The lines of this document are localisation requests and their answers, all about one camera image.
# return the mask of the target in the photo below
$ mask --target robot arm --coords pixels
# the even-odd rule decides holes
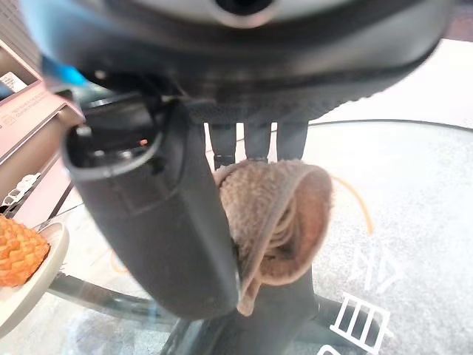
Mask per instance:
[[[64,140],[74,184],[137,281],[189,319],[239,297],[202,123],[300,125],[386,89],[434,50],[452,5],[21,0],[51,90],[86,118]]]

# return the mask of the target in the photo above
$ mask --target black plastic casing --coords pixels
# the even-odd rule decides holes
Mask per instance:
[[[142,155],[84,166],[90,152],[72,129],[64,162],[111,247],[160,305],[187,319],[221,316],[235,308],[239,289],[228,221],[201,127],[181,104],[164,115],[166,133]]]

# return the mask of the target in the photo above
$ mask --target floor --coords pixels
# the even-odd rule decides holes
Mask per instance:
[[[473,128],[471,63],[473,44],[445,40],[401,83],[318,122],[393,119]],[[244,157],[242,144],[238,156]],[[310,130],[304,159],[327,169],[336,185],[327,242],[313,264],[315,290],[339,301],[347,292],[378,306],[379,322],[389,314],[380,354],[473,354],[473,135],[420,124],[328,124]],[[69,223],[75,235],[92,235],[92,224]],[[69,250],[75,250],[65,265],[71,273],[140,293],[126,275],[106,277],[108,264],[103,272],[73,268],[90,249]],[[46,294],[0,339],[0,351],[142,355],[156,354],[165,340],[165,333]],[[315,355],[319,348],[296,342],[287,354]]]

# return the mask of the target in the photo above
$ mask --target white plate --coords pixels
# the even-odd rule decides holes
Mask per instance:
[[[0,288],[0,338],[10,333],[33,309],[66,256],[69,233],[63,224],[53,223],[39,234],[51,246],[47,258],[23,286]]]

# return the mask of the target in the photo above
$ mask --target table surface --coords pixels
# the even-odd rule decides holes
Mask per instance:
[[[309,130],[303,160],[324,167],[336,191],[327,240],[313,263],[316,292],[379,307],[378,321],[389,314],[380,354],[473,354],[473,132],[399,122],[319,124]],[[65,274],[148,297],[84,206],[50,223],[58,221],[70,233]],[[0,339],[0,349],[156,354],[168,335],[45,294]],[[318,349],[294,343],[288,354]]]

